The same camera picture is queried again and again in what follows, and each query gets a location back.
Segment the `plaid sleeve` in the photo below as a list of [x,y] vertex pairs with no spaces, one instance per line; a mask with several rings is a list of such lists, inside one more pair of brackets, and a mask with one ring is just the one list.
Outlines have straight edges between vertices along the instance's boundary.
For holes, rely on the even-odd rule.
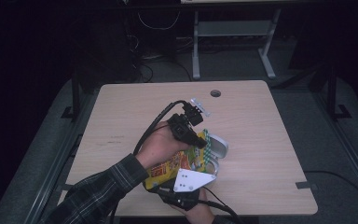
[[69,196],[40,223],[97,223],[124,196],[148,178],[133,155],[73,186]]

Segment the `table top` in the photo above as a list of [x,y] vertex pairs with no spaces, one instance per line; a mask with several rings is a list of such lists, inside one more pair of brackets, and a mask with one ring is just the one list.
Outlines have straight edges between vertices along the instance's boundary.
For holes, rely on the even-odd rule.
[[[212,97],[211,91],[221,92]],[[67,184],[101,172],[133,152],[139,138],[171,102],[197,98],[212,113],[194,128],[229,144],[211,190],[238,215],[310,215],[318,207],[281,116],[264,81],[112,84],[101,88]],[[183,113],[176,106],[173,113]],[[216,201],[212,195],[208,199]],[[215,214],[226,213],[213,209]],[[120,203],[117,216],[181,216],[142,185]]]

